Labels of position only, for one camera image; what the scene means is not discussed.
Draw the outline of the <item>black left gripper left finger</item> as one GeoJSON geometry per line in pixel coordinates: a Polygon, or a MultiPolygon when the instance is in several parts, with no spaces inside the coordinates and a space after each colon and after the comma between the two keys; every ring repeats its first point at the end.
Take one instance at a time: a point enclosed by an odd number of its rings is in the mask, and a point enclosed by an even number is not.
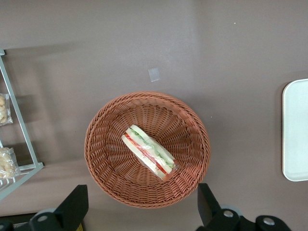
{"type": "Polygon", "coordinates": [[[32,231],[75,231],[88,209],[87,185],[78,185],[53,212],[39,213],[29,226],[32,231]]]}

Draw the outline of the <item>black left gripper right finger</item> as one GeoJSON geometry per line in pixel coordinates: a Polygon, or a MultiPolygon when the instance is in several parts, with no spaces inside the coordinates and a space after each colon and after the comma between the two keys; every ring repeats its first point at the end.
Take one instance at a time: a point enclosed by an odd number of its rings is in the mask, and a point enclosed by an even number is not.
{"type": "Polygon", "coordinates": [[[235,210],[221,208],[208,184],[197,188],[197,205],[203,226],[198,231],[254,231],[255,223],[240,216],[235,210]]]}

